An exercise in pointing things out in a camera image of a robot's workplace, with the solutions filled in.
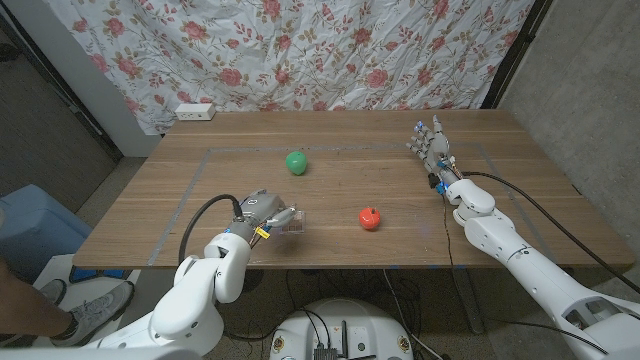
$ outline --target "power strip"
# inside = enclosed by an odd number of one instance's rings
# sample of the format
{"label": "power strip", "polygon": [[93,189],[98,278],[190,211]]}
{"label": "power strip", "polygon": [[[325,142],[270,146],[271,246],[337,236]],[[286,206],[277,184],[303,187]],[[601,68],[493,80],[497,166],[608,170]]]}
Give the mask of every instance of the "power strip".
{"label": "power strip", "polygon": [[213,104],[180,104],[176,109],[178,120],[211,120],[215,114]]}

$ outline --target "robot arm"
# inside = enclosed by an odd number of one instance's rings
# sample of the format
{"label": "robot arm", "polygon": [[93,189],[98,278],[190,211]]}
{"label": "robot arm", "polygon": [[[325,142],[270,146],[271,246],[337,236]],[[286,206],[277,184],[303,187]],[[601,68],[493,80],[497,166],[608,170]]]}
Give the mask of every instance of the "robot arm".
{"label": "robot arm", "polygon": [[215,302],[230,303],[242,292],[251,254],[249,240],[258,227],[269,231],[287,225],[296,214],[278,195],[258,190],[242,203],[242,218],[216,235],[204,249],[204,259],[187,257],[178,267],[174,286],[153,312],[99,340],[90,348],[180,346],[200,355],[222,337],[224,323]]}
{"label": "robot arm", "polygon": [[[640,305],[582,286],[531,247],[518,235],[513,222],[495,207],[493,196],[462,178],[455,168],[455,158],[449,154],[442,125],[435,116],[433,122],[435,136],[419,122],[414,130],[420,137],[412,138],[415,144],[408,143],[407,147],[424,161],[432,188],[458,205],[453,211],[454,219],[464,227],[469,242],[504,265],[557,328],[608,353],[638,346]],[[606,356],[579,339],[563,336],[580,359]]]}

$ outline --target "floral fabric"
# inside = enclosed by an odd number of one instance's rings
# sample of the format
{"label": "floral fabric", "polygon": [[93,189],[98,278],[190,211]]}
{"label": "floral fabric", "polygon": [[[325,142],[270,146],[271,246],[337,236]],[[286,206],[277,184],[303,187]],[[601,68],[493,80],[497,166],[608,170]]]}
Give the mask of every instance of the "floral fabric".
{"label": "floral fabric", "polygon": [[45,0],[147,134],[217,111],[477,108],[533,0]]}

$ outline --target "table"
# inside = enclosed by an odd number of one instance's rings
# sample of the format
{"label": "table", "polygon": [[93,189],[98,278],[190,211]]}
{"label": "table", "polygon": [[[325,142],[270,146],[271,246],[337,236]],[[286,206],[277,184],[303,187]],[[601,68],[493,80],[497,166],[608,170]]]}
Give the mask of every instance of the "table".
{"label": "table", "polygon": [[[608,263],[634,262],[624,241],[513,117],[499,110],[218,113],[212,121],[177,122],[73,262],[96,269],[176,267],[183,231],[205,201],[221,193],[241,199],[266,188],[306,212],[306,231],[262,240],[249,268],[449,266],[442,198],[429,189],[422,162],[404,147],[415,123],[430,123],[434,114],[460,169],[503,177]],[[302,176],[285,166],[294,150],[309,160]],[[473,180],[553,261],[595,264],[520,195],[491,179]],[[364,207],[380,211],[378,231],[361,228],[358,213]],[[452,210],[448,205],[449,215]],[[202,256],[231,216],[229,203],[211,207],[191,234],[187,254]],[[456,266],[500,266],[447,218]]]}

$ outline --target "shoe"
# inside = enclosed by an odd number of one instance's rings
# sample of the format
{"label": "shoe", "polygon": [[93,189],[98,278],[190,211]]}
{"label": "shoe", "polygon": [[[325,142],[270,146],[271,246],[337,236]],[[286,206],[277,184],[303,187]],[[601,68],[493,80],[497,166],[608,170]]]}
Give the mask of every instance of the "shoe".
{"label": "shoe", "polygon": [[67,284],[60,279],[53,279],[40,289],[40,293],[55,305],[60,305],[67,293]]}
{"label": "shoe", "polygon": [[78,322],[75,333],[64,340],[52,338],[51,343],[60,347],[86,345],[102,326],[124,313],[133,293],[133,283],[125,281],[105,295],[71,309],[71,315]]}
{"label": "shoe", "polygon": [[[45,298],[47,298],[47,300],[51,301],[55,305],[60,305],[62,299],[64,299],[64,295],[67,293],[67,284],[60,279],[54,279],[49,281],[49,283],[43,286],[39,291]],[[17,342],[18,339],[22,339],[20,342],[21,344],[28,344],[29,342],[32,343],[36,338],[37,336],[0,334],[0,347],[14,345],[13,343]]]}

